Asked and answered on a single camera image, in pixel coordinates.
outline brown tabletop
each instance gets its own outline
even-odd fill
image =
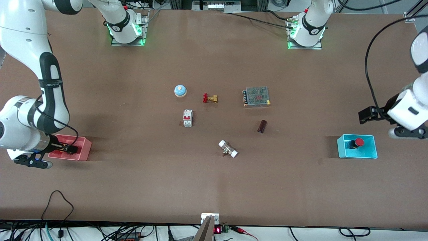
[[[49,170],[16,165],[1,150],[1,218],[40,218],[58,189],[74,220],[198,223],[202,212],[218,212],[233,224],[428,227],[427,142],[390,139],[386,121],[358,122],[373,104],[367,45],[400,15],[334,14],[321,51],[288,50],[284,29],[219,12],[162,11],[144,47],[110,47],[96,9],[47,17],[70,125],[93,146],[88,161],[52,160]],[[418,76],[415,35],[399,23],[373,45],[380,104]],[[186,97],[174,95],[177,84]],[[10,56],[0,86],[0,103],[40,93]],[[269,87],[270,107],[243,108],[242,90],[254,86]],[[202,103],[204,92],[219,102]],[[184,109],[194,111],[192,128],[179,126]],[[379,158],[339,159],[344,133],[374,135]],[[236,158],[221,156],[222,139]],[[45,218],[68,212],[55,195]]]

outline light blue plastic tray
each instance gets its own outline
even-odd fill
[[[358,137],[364,140],[364,146],[357,149],[349,148],[349,141],[353,141]],[[340,158],[377,159],[375,137],[371,135],[344,134],[337,139],[337,149]]]

